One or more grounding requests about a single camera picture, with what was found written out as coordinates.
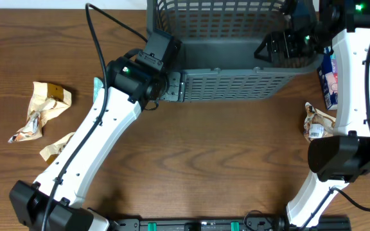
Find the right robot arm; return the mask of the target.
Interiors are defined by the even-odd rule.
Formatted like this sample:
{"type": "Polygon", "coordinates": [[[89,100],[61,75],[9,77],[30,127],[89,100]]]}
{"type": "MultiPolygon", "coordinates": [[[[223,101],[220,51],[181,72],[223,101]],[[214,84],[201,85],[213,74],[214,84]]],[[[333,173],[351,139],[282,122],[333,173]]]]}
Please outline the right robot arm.
{"type": "Polygon", "coordinates": [[[269,33],[260,44],[266,62],[322,53],[329,47],[338,67],[337,116],[330,137],[308,148],[310,171],[273,230],[322,230],[329,203],[358,177],[370,173],[370,1],[285,1],[286,30],[269,33]]]}

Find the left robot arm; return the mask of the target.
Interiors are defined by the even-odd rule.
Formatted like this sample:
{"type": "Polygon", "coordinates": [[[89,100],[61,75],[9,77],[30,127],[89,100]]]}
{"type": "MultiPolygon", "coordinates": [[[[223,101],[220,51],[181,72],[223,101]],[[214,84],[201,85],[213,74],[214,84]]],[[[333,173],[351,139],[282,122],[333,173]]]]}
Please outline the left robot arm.
{"type": "Polygon", "coordinates": [[[180,40],[155,30],[144,49],[109,62],[89,113],[64,150],[32,184],[19,180],[9,199],[30,230],[116,230],[119,223],[83,209],[87,192],[122,133],[168,88],[180,40]]]}

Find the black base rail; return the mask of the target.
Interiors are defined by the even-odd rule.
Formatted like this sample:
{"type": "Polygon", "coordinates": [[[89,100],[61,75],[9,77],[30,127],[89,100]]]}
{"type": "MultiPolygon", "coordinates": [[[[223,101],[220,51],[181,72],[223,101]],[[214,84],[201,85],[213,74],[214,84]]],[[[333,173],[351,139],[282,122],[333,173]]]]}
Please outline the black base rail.
{"type": "Polygon", "coordinates": [[[139,220],[111,221],[111,231],[276,231],[300,230],[285,220],[273,221],[271,216],[252,215],[241,219],[139,220]]]}

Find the beige snack bag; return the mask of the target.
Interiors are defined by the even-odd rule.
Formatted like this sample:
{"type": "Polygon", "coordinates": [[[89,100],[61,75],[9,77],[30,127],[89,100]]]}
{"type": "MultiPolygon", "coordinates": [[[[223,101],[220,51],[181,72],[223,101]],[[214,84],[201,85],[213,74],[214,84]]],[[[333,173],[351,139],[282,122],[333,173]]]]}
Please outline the beige snack bag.
{"type": "Polygon", "coordinates": [[[71,93],[59,85],[33,82],[26,124],[12,135],[8,143],[30,141],[42,137],[42,128],[72,104],[71,93]]]}
{"type": "Polygon", "coordinates": [[[308,142],[333,136],[335,118],[315,108],[309,102],[305,103],[306,118],[303,135],[308,142]]]}

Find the tissue multipack box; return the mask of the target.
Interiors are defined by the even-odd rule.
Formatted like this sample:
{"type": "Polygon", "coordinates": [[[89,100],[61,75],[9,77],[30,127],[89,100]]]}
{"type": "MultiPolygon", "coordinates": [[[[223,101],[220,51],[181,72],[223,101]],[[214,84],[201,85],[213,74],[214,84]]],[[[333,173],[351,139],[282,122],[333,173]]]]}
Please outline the tissue multipack box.
{"type": "Polygon", "coordinates": [[[322,96],[327,110],[336,110],[338,105],[337,59],[331,47],[324,49],[324,58],[317,68],[322,96]]]}

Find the grey plastic basket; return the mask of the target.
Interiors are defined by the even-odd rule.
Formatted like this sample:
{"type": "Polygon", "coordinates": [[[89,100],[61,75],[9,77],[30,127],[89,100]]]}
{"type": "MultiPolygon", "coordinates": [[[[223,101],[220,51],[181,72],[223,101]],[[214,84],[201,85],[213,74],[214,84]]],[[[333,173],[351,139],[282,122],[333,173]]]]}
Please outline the grey plastic basket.
{"type": "Polygon", "coordinates": [[[322,63],[317,53],[277,64],[254,57],[269,33],[290,30],[289,5],[316,18],[312,1],[148,0],[146,30],[180,40],[170,73],[186,75],[184,101],[265,99],[322,63]]]}

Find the crumpled beige bag under arm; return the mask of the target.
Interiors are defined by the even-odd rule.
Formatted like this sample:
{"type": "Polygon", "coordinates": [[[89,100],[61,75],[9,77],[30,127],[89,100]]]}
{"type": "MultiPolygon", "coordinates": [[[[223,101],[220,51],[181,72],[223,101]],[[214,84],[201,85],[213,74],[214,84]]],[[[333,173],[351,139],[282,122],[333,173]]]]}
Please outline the crumpled beige bag under arm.
{"type": "Polygon", "coordinates": [[[50,144],[40,151],[40,156],[44,159],[47,164],[53,163],[53,161],[60,155],[60,153],[67,146],[75,133],[71,132],[58,140],[57,142],[50,144]]]}

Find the teal snack packet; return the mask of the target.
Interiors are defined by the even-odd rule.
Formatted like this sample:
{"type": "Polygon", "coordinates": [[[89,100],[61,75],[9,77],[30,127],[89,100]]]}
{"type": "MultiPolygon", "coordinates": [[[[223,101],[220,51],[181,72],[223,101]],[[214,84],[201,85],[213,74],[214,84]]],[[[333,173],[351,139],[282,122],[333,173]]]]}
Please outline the teal snack packet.
{"type": "Polygon", "coordinates": [[[94,87],[93,87],[93,102],[96,101],[99,91],[103,88],[103,81],[98,77],[94,77],[94,87]]]}

